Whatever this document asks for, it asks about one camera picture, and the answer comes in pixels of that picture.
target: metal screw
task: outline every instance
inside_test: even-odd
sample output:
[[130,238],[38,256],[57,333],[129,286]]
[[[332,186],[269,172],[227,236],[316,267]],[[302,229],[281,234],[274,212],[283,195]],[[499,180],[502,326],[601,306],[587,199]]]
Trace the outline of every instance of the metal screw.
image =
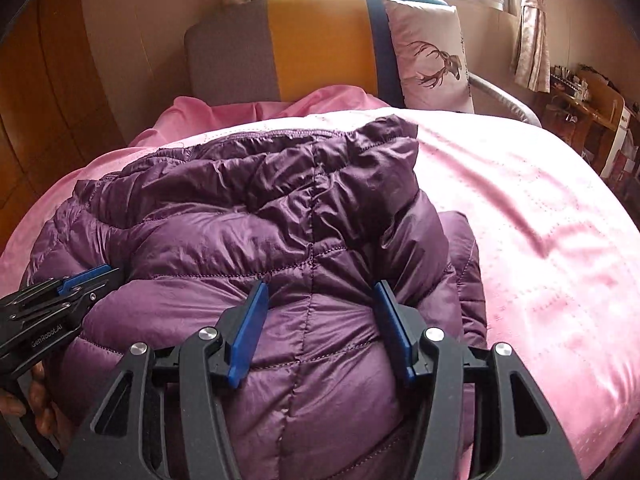
[[131,353],[133,355],[142,355],[146,352],[146,345],[144,343],[135,343],[131,346]]
[[508,357],[513,352],[513,348],[511,348],[511,345],[508,343],[498,343],[495,346],[495,352],[499,355]]
[[203,341],[211,341],[218,337],[218,331],[212,326],[206,326],[198,333],[198,337]]
[[441,328],[438,328],[436,326],[432,326],[431,328],[428,328],[427,330],[424,331],[424,336],[429,340],[429,341],[442,341],[444,339],[444,332],[442,331]]

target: antler print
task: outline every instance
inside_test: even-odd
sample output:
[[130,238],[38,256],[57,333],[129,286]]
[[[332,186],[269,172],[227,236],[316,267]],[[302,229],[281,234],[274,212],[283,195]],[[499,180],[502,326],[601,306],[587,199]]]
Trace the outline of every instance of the antler print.
[[424,51],[431,49],[426,57],[435,54],[444,63],[444,67],[438,70],[435,74],[425,75],[421,72],[418,72],[415,75],[415,78],[418,80],[418,84],[427,86],[428,88],[436,88],[436,86],[442,85],[447,73],[452,74],[457,80],[460,80],[460,69],[462,69],[460,56],[452,56],[448,52],[440,50],[437,46],[435,46],[433,43],[429,43],[428,41],[412,41],[408,46],[414,45],[418,46],[414,57],[417,57]]

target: white pillow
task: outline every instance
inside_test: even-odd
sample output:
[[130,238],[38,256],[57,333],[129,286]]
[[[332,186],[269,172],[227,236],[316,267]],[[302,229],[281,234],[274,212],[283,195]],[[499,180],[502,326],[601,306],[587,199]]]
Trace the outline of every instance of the white pillow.
[[456,7],[382,0],[407,108],[474,112]]

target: pink bedsheet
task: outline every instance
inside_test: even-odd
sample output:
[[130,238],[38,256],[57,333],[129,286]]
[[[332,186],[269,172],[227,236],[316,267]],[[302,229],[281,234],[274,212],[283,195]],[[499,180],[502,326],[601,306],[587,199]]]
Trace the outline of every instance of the pink bedsheet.
[[[0,257],[0,296],[18,287],[33,241],[79,178],[119,170],[167,142],[189,146],[245,130],[351,130],[388,114],[418,124],[420,186],[437,209],[464,212],[474,229],[489,342],[514,346],[588,476],[640,412],[640,234],[571,148],[528,124],[386,108],[350,87],[293,105],[209,108],[178,98],[129,148],[66,176],[37,202]],[[246,125],[252,121],[261,122]]]

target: navy stripe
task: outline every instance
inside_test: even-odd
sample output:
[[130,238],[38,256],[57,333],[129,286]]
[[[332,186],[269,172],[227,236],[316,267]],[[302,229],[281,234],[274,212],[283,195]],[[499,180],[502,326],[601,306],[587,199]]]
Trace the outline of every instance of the navy stripe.
[[[391,41],[389,21],[382,0],[366,0],[373,36],[373,52],[378,74],[378,98],[394,108],[405,108],[396,53]],[[447,5],[443,0],[404,0],[426,4]]]

